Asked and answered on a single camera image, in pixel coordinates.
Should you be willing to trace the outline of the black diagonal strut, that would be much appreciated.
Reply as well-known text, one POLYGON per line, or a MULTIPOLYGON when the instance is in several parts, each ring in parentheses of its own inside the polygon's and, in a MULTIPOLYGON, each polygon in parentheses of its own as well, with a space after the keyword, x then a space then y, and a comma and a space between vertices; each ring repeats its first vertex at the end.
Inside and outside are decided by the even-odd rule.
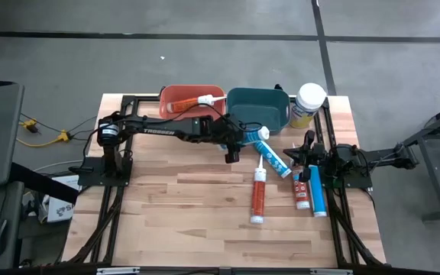
POLYGON ((60 199, 68 203, 75 204, 79 191, 70 186, 52 180, 49 177, 42 176, 17 163, 11 164, 11 170, 8 180, 10 182, 19 181, 24 183, 25 187, 46 194, 55 199, 60 199))

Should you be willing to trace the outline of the white cardboard box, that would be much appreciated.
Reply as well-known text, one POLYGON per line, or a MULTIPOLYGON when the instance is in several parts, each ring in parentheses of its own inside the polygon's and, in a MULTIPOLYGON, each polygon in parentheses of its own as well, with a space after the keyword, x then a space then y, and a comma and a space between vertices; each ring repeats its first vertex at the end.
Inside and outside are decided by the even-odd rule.
MULTIPOLYGON (((82 187, 78 185, 79 177, 77 175, 53 177, 53 180, 72 187, 78 192, 82 189, 82 187)), ((48 195, 45 195, 44 197, 44 205, 47 208, 48 223, 69 220, 72 218, 74 213, 74 204, 60 199, 55 199, 54 197, 49 197, 48 195)))

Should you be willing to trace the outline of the silver metal bracket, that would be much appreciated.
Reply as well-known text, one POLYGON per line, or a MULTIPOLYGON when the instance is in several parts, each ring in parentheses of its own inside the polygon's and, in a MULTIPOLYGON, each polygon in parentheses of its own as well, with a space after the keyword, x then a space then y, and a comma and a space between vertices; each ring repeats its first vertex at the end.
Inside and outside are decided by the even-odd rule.
POLYGON ((138 275, 140 271, 140 267, 103 267, 95 275, 138 275))
POLYGON ((310 275, 354 275, 352 270, 314 268, 309 271, 310 275))

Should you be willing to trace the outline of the teal plastic basket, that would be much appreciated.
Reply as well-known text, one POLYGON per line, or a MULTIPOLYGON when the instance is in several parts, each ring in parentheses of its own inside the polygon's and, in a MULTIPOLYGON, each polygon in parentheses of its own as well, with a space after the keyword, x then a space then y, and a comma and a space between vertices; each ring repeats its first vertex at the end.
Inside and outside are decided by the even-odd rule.
POLYGON ((227 112, 239 121, 258 122, 279 134, 290 119, 290 97, 280 89, 237 87, 226 99, 227 112))

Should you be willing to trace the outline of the orange silicone sealant tube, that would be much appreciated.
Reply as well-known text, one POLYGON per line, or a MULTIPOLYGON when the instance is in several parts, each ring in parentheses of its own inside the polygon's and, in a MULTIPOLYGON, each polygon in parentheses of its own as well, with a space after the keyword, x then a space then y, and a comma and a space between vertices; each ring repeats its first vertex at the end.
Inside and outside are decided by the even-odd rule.
POLYGON ((166 110, 169 113, 180 113, 196 106, 213 106, 217 101, 223 99, 225 99, 225 96, 201 95, 195 98, 169 102, 166 104, 166 110))
POLYGON ((303 167, 299 164, 295 164, 294 159, 291 159, 290 166, 292 169, 293 193, 296 208, 298 210, 310 209, 309 191, 306 183, 301 181, 301 173, 303 172, 303 167))
POLYGON ((260 156, 259 164, 254 170, 250 219, 252 224, 264 223, 264 199, 267 171, 264 169, 263 162, 263 156, 260 156))

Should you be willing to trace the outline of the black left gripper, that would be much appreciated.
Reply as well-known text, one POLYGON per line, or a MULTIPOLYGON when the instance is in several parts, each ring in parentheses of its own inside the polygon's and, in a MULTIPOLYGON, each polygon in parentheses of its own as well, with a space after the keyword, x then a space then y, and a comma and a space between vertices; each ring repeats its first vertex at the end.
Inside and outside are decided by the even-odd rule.
MULTIPOLYGON (((227 144, 234 137, 236 131, 240 131, 238 128, 246 132, 247 126, 243 122, 236 120, 235 116, 226 114, 218 118, 213 122, 212 125, 212 140, 216 144, 227 144)), ((239 153, 241 149, 245 147, 242 142, 237 142, 234 144, 229 144, 227 149, 227 154, 225 155, 226 163, 236 163, 239 161, 239 153)))

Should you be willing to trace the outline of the blue silicone sealant tube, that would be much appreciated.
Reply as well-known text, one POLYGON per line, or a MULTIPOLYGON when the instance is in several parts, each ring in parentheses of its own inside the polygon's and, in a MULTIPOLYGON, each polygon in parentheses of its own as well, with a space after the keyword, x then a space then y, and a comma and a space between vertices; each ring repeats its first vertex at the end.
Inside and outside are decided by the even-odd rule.
POLYGON ((254 143, 254 148, 271 165, 278 176, 284 179, 291 174, 292 170, 265 141, 254 143))
POLYGON ((327 210, 325 207, 325 199, 323 195, 322 181, 319 168, 315 165, 309 165, 310 169, 310 189, 312 195, 312 210, 316 218, 326 217, 327 210))
POLYGON ((236 131, 234 137, 227 144, 220 144, 222 150, 227 150, 229 144, 239 145, 245 147, 249 144, 255 144, 259 141, 266 141, 270 137, 270 130, 266 126, 255 130, 236 131))

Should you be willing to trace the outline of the yellow Lysol wipes canister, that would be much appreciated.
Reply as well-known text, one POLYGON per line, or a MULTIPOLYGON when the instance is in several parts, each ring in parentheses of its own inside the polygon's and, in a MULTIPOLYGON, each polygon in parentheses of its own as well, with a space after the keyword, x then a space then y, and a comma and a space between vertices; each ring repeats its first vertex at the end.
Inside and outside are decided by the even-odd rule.
POLYGON ((316 83, 306 83, 299 88, 290 111, 293 128, 307 128, 323 105, 327 92, 316 83))

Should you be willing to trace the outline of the orange plastic basket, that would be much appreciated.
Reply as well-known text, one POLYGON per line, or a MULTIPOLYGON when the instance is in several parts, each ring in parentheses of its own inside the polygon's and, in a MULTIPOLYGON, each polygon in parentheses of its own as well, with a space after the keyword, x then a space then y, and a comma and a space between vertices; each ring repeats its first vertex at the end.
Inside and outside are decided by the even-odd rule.
POLYGON ((160 93, 160 117, 171 119, 179 114, 179 112, 169 112, 167 110, 168 103, 198 98, 203 95, 211 95, 214 98, 222 97, 222 99, 215 101, 211 108, 204 105, 191 108, 188 112, 178 117, 177 120, 205 115, 211 115, 214 119, 217 119, 225 113, 226 94, 220 87, 215 85, 171 85, 166 86, 160 93))

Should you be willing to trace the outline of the dark grey desk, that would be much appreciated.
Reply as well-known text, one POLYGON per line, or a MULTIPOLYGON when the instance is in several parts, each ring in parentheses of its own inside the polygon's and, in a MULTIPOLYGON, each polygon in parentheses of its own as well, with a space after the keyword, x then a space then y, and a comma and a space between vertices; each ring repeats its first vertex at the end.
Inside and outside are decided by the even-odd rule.
POLYGON ((8 220, 7 242, 4 252, 0 255, 0 270, 18 266, 21 253, 18 230, 23 192, 22 182, 15 181, 0 185, 0 218, 8 220))

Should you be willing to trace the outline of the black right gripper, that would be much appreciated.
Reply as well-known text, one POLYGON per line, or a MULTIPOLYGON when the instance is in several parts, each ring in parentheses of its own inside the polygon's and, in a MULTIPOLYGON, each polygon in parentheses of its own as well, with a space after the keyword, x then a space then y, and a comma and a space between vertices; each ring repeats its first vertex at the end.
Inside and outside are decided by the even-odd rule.
POLYGON ((302 172, 299 175, 299 181, 306 183, 311 178, 310 165, 318 165, 326 158, 325 145, 315 143, 315 132, 308 130, 305 133, 304 141, 301 147, 283 149, 285 155, 290 158, 291 166, 302 165, 302 172))

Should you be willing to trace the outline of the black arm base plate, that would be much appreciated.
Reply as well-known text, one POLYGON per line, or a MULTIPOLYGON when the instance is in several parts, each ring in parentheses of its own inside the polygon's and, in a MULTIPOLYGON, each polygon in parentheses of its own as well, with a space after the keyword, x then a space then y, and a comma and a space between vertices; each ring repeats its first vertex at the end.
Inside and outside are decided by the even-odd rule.
POLYGON ((127 186, 131 178, 133 159, 123 158, 121 163, 119 174, 107 174, 104 157, 87 157, 85 167, 91 167, 92 171, 79 172, 78 184, 80 186, 127 186))
POLYGON ((343 176, 339 178, 325 177, 322 180, 326 189, 339 188, 353 188, 353 189, 368 189, 372 188, 373 184, 370 177, 367 176, 343 176))

